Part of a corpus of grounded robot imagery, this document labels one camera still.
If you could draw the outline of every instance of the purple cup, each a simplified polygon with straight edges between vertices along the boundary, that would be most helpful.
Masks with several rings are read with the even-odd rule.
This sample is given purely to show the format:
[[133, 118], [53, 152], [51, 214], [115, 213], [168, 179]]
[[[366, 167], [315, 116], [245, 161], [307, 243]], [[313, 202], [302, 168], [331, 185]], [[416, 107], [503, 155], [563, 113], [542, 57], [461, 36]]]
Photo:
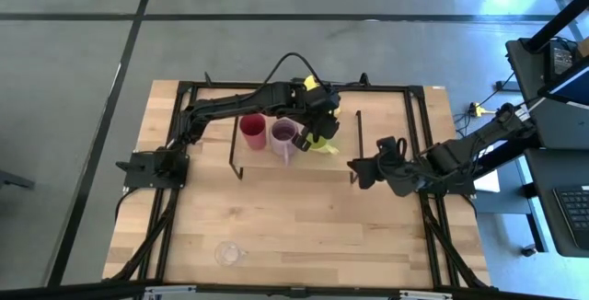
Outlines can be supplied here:
[[266, 146], [266, 120], [260, 114], [247, 115], [239, 121], [239, 130], [246, 138], [249, 148], [264, 149]]
[[296, 147], [291, 141], [298, 128], [293, 121], [279, 120], [270, 129], [270, 146], [272, 151], [284, 157], [284, 164], [288, 166], [291, 156], [296, 152]]

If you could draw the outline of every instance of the red cup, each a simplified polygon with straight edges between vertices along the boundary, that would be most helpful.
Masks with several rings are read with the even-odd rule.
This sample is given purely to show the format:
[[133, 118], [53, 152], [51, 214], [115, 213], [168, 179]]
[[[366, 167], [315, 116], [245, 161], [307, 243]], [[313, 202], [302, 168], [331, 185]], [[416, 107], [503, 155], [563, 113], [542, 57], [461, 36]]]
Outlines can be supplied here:
[[239, 121], [239, 130], [246, 138], [249, 148], [264, 149], [266, 146], [266, 120], [260, 114], [244, 116]]

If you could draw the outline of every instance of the wooden table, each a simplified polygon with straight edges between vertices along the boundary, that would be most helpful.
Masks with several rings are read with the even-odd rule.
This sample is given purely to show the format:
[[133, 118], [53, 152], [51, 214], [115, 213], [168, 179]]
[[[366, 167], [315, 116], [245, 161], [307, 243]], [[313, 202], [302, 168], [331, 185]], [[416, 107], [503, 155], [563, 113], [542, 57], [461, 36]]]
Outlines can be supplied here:
[[[153, 150], [166, 141], [177, 87], [178, 81], [154, 81], [136, 149]], [[445, 89], [425, 87], [424, 91], [433, 140], [454, 138]], [[201, 88], [198, 98], [247, 92]], [[413, 105], [418, 110], [417, 100]], [[376, 153], [377, 139], [390, 135], [410, 139], [402, 94], [342, 92], [341, 108], [343, 119], [362, 112], [366, 156]], [[419, 112], [415, 117], [424, 148]], [[242, 163], [246, 167], [239, 180], [227, 163], [234, 121], [213, 121], [201, 141], [188, 148], [191, 165], [179, 195], [166, 282], [432, 287], [417, 195], [400, 198], [386, 183], [360, 190], [357, 183], [350, 183], [345, 168], [326, 171], [305, 164], [271, 168]], [[357, 136], [347, 135], [350, 144], [358, 145]], [[139, 190], [122, 204], [104, 277], [118, 272], [144, 240], [153, 197], [153, 190]], [[445, 205], [454, 245], [488, 283], [472, 207], [453, 195], [446, 196]], [[236, 265], [221, 266], [215, 260], [215, 249], [224, 241], [247, 252]], [[448, 283], [444, 252], [437, 247], [442, 279]], [[153, 254], [148, 276], [154, 276], [156, 262]]]

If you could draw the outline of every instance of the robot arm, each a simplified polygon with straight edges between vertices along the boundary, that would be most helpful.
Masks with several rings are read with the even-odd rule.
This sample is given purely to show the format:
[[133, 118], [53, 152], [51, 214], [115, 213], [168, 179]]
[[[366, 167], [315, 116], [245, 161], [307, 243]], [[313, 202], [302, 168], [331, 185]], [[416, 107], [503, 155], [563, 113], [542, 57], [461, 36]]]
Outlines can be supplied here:
[[473, 194], [472, 175], [479, 152], [500, 141], [526, 138], [535, 127], [524, 109], [506, 103], [482, 128], [459, 140], [435, 144], [411, 161], [405, 159], [407, 141], [394, 137], [376, 142], [378, 154], [356, 158], [348, 166], [357, 174], [361, 189], [386, 180], [398, 196], [414, 191], [433, 194]]
[[227, 98], [199, 99], [180, 114], [180, 133], [168, 149], [194, 144], [202, 137], [209, 121], [261, 113], [276, 118], [286, 117], [304, 126], [293, 143], [306, 151], [306, 136], [312, 133], [330, 139], [339, 123], [333, 111], [340, 105], [340, 96], [329, 86], [307, 91], [302, 84], [277, 82], [265, 84], [254, 92]]

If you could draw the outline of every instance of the gray floor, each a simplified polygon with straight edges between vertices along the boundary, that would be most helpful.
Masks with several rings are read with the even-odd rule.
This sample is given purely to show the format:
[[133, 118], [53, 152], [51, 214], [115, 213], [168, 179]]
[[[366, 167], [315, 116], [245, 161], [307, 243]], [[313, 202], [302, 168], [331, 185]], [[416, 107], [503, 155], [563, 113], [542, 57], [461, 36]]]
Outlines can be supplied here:
[[[138, 2], [0, 0], [0, 12], [134, 13]], [[558, 10], [554, 0], [150, 0], [147, 6], [148, 13], [160, 14], [551, 15]], [[128, 158], [133, 149], [152, 80], [203, 80], [207, 71], [213, 80], [255, 82], [281, 54], [297, 51], [329, 80], [354, 80], [366, 72], [374, 83], [446, 86], [458, 113], [469, 102], [486, 98], [492, 84], [511, 73], [504, 43], [531, 36], [541, 24], [144, 22], [64, 282], [100, 278], [123, 180], [114, 162]], [[130, 26], [0, 21], [0, 168], [37, 181], [33, 191], [0, 191], [0, 289], [43, 284]], [[579, 27], [587, 33], [589, 26], [581, 20]], [[567, 29], [561, 35], [572, 38]], [[301, 75], [306, 69], [288, 61], [276, 78]], [[521, 96], [501, 94], [486, 107], [492, 110], [505, 101], [521, 101]], [[473, 121], [471, 128], [483, 122]], [[499, 288], [568, 297], [589, 294], [577, 277], [586, 260], [565, 259], [554, 248], [529, 259], [516, 255], [531, 242], [523, 216], [482, 214], [479, 230], [492, 282]]]

